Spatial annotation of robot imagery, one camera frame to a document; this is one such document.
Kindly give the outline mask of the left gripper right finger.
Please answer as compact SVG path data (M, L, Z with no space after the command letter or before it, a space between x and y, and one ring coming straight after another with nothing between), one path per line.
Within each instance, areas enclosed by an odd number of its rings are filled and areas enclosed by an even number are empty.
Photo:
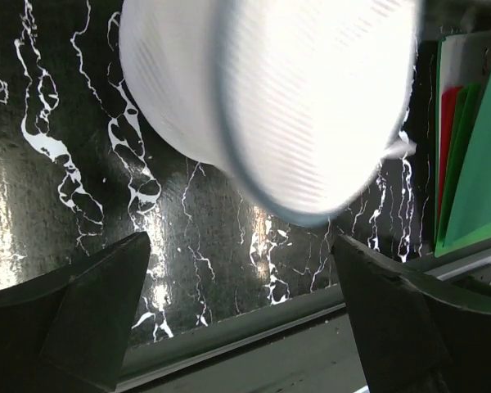
M491 285L455 282L347 236L332 254L371 392L491 392Z

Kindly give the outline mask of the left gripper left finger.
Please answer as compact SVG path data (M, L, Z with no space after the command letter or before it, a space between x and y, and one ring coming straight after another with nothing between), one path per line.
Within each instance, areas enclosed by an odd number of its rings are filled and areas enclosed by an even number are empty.
M112 392L151 254L134 233L0 290L0 392Z

